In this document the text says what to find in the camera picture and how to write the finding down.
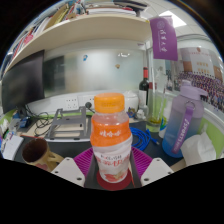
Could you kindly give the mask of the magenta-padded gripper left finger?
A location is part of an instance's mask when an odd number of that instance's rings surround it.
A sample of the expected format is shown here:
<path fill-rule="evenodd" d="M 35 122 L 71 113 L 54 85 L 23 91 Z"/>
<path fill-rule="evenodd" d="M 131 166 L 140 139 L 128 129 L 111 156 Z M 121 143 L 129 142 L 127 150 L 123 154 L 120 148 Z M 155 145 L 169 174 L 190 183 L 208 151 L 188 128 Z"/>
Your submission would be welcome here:
<path fill-rule="evenodd" d="M 56 176 L 89 189 L 97 189 L 99 187 L 96 173 L 97 165 L 91 148 L 74 158 L 66 157 L 52 171 L 52 174 Z"/>

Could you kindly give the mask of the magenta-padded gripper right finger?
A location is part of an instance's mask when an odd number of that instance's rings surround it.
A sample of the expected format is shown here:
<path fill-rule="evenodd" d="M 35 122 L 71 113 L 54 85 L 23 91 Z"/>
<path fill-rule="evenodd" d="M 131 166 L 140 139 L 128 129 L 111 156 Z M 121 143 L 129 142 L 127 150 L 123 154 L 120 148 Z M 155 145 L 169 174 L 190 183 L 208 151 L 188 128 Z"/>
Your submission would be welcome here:
<path fill-rule="evenodd" d="M 173 173 L 161 158 L 151 158 L 137 148 L 131 149 L 130 165 L 135 188 L 143 187 Z"/>

